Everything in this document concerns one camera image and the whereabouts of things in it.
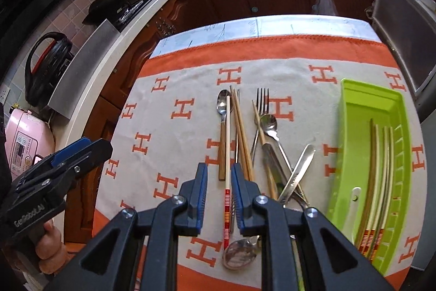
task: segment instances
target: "tile wall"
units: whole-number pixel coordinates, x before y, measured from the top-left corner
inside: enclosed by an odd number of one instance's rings
[[[9,87],[4,104],[5,122],[9,120],[9,108],[14,103],[18,103],[24,109],[31,108],[25,100],[25,65],[35,42],[45,33],[62,32],[73,43],[71,52],[76,54],[95,30],[93,26],[82,24],[92,1],[94,0],[62,0],[29,35],[3,79],[3,83]],[[47,39],[38,46],[31,60],[32,68],[50,42],[51,40]]]

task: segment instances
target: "power socket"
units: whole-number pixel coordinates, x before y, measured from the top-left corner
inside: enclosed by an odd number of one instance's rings
[[[0,85],[0,103],[4,104],[9,93],[9,87],[5,84]]]

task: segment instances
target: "plastic bag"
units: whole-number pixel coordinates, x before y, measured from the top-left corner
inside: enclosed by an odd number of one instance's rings
[[[312,6],[312,14],[337,16],[337,10],[333,0],[317,0]]]

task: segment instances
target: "metal fork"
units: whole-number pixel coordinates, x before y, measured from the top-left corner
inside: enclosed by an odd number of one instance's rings
[[[270,113],[270,89],[257,88],[256,108],[259,111],[259,116],[262,117],[265,114]],[[251,147],[250,156],[251,162],[254,164],[254,156],[256,154],[257,139],[259,138],[259,128],[256,129],[256,135],[254,136],[253,145]]]

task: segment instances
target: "green tray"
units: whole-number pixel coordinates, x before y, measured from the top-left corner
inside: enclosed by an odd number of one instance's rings
[[[394,131],[394,182],[389,216],[373,265],[385,275],[401,235],[408,207],[411,175],[411,143],[404,99],[401,93],[376,85],[342,80],[339,150],[334,187],[327,217],[339,229],[344,227],[351,191],[361,187],[353,228],[359,229],[365,205],[370,169],[370,120]]]

